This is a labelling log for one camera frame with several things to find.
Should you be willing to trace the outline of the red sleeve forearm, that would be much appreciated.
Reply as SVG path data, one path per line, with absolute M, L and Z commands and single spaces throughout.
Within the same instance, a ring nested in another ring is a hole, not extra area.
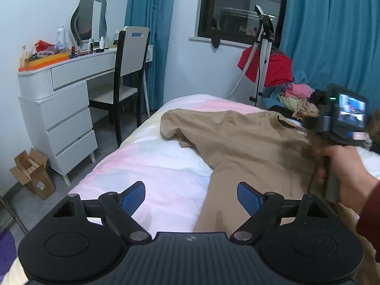
M 357 233 L 365 237 L 376 251 L 375 261 L 379 263 L 380 252 L 380 186 L 379 183 L 370 194 L 361 211 L 357 223 Z

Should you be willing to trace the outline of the person's right hand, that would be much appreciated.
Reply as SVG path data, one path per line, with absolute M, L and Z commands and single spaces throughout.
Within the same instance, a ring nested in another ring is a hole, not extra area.
M 325 146 L 317 153 L 330 159 L 317 169 L 317 181 L 323 184 L 329 174 L 335 175 L 340 182 L 340 202 L 360 215 L 379 180 L 365 169 L 355 147 Z

